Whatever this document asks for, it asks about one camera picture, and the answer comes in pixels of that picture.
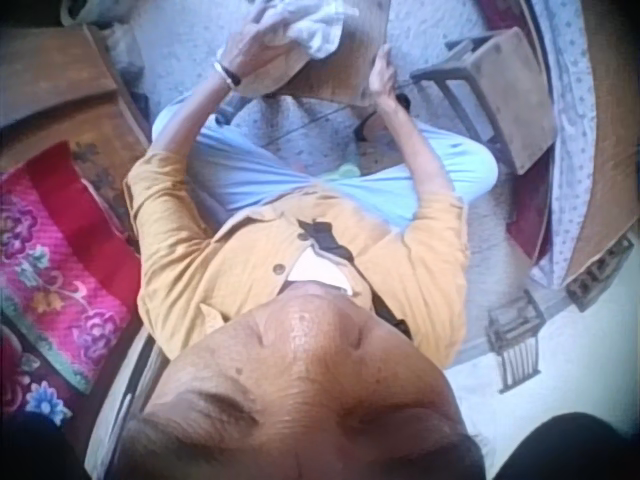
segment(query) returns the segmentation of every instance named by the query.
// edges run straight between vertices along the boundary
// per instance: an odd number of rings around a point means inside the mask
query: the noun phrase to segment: wrinkled skin
[[[248,414],[197,391],[231,397]],[[212,451],[230,449],[216,477],[225,479],[384,478],[371,465],[465,432],[438,367],[373,313],[312,282],[184,351],[145,416]]]

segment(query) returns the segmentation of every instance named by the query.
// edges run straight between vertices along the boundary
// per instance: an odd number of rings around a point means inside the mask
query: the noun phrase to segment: floral fabric
[[[67,144],[2,179],[4,413],[61,425],[135,312],[140,265],[83,184]]]

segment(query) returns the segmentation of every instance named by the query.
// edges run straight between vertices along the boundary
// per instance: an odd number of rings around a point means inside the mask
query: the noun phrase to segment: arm
[[[453,185],[440,159],[395,96],[396,71],[389,62],[389,47],[378,52],[369,87],[378,113],[391,132],[411,172],[418,198],[429,194],[453,194]]]
[[[274,29],[282,28],[289,19],[283,15],[261,21],[267,9],[257,1],[243,28],[231,34],[220,63],[241,79],[268,65],[286,53],[291,45],[269,47],[263,38]],[[198,133],[209,116],[216,111],[231,89],[218,72],[202,82],[171,117],[150,151],[172,153],[182,159],[188,155]]]
[[[270,25],[258,24],[254,10],[232,35],[220,62],[240,78],[272,61],[286,47],[270,48],[262,37]],[[187,190],[186,157],[209,115],[229,93],[218,73],[202,82],[131,169],[124,193],[140,243],[142,288],[140,316],[169,357],[204,335],[207,328],[194,299],[194,284],[215,256],[211,232]]]
[[[384,278],[380,282],[396,286],[389,297],[396,299],[396,314],[409,323],[416,346],[444,367],[465,335],[469,253],[464,207],[440,159],[396,100],[388,47],[380,50],[369,83],[378,113],[411,172],[419,200],[405,232],[390,235],[377,247],[378,257],[394,262],[393,269],[381,269]]]

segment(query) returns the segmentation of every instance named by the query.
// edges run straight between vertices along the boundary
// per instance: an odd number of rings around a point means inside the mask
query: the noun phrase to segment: light blue pants
[[[186,97],[180,97],[160,113],[153,124],[154,138]],[[469,203],[493,187],[498,168],[486,147],[418,121],[416,124],[440,157],[463,201]],[[275,155],[251,143],[237,128],[218,126],[214,121],[200,131],[187,171],[198,210],[217,225],[243,208],[319,181],[292,170]],[[400,230],[407,227],[417,208],[411,175],[405,165],[330,184],[364,210]]]

